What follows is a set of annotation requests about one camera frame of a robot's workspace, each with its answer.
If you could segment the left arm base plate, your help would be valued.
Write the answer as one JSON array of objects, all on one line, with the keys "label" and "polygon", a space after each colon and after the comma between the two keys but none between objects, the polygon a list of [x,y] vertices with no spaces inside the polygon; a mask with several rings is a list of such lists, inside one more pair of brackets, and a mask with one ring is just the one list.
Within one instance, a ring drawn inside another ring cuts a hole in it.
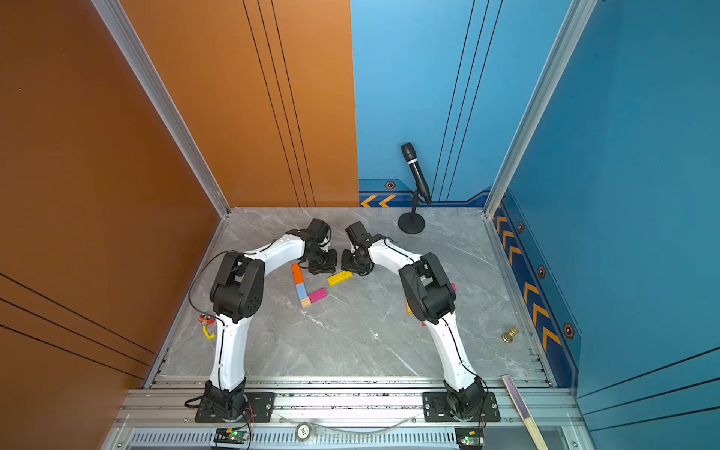
[{"label": "left arm base plate", "polygon": [[196,423],[246,423],[265,424],[271,421],[275,407],[272,392],[250,392],[241,394],[230,402],[211,399],[203,395],[194,416]]}]

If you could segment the orange long block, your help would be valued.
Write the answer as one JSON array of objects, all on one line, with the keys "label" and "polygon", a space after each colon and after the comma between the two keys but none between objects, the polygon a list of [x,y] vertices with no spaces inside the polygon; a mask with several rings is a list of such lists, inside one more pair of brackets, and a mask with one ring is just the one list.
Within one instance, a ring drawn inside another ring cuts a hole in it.
[{"label": "orange long block", "polygon": [[303,276],[303,270],[300,267],[299,264],[293,264],[291,266],[292,269],[292,277],[294,278],[294,283],[296,285],[302,285],[305,283],[304,276]]}]

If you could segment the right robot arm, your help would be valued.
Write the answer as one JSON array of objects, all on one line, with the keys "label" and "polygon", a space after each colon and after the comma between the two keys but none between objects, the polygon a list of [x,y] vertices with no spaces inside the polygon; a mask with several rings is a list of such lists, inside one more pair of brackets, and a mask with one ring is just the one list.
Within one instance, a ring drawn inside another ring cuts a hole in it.
[{"label": "right robot arm", "polygon": [[491,392],[465,351],[457,324],[457,293],[438,257],[413,253],[384,235],[369,234],[359,222],[346,233],[352,247],[343,251],[343,270],[365,276],[382,266],[399,275],[410,312],[425,324],[440,356],[446,401],[453,416],[489,420],[485,408],[492,404]]}]

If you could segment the light blue block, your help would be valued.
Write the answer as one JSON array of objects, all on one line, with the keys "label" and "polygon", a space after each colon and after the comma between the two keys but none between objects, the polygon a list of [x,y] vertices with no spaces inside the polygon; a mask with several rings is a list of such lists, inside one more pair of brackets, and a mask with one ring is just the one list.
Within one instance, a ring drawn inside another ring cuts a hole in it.
[{"label": "light blue block", "polygon": [[300,301],[305,301],[309,298],[307,288],[304,283],[296,284],[295,288]]}]

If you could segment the long yellow block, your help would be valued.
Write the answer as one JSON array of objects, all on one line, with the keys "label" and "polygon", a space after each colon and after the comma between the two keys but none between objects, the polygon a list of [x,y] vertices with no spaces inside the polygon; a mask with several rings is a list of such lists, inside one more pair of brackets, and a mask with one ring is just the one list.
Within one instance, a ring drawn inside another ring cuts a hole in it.
[{"label": "long yellow block", "polygon": [[327,279],[327,282],[331,287],[334,287],[334,286],[338,285],[339,283],[348,281],[353,276],[354,276],[354,274],[350,271],[342,271],[342,272],[339,272],[339,273],[329,277]]}]

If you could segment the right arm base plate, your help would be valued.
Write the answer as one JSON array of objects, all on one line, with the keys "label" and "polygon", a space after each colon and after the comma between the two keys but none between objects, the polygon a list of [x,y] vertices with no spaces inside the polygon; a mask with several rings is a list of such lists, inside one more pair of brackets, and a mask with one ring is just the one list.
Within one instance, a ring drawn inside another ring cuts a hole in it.
[{"label": "right arm base plate", "polygon": [[487,392],[468,405],[451,399],[446,392],[424,392],[423,413],[426,422],[480,422],[498,423],[502,420],[500,406],[493,392]]}]

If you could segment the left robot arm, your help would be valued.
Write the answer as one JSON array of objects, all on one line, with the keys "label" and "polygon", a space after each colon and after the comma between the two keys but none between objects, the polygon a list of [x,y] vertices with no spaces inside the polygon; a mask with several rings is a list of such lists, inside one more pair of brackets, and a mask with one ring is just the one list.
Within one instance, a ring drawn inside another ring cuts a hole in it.
[{"label": "left robot arm", "polygon": [[217,323],[213,369],[201,397],[202,408],[224,421],[236,421],[249,410],[245,352],[252,317],[264,299],[264,279],[285,264],[306,262],[313,274],[332,273],[338,260],[330,226],[313,219],[304,229],[285,232],[270,244],[246,252],[227,251],[209,293]]}]

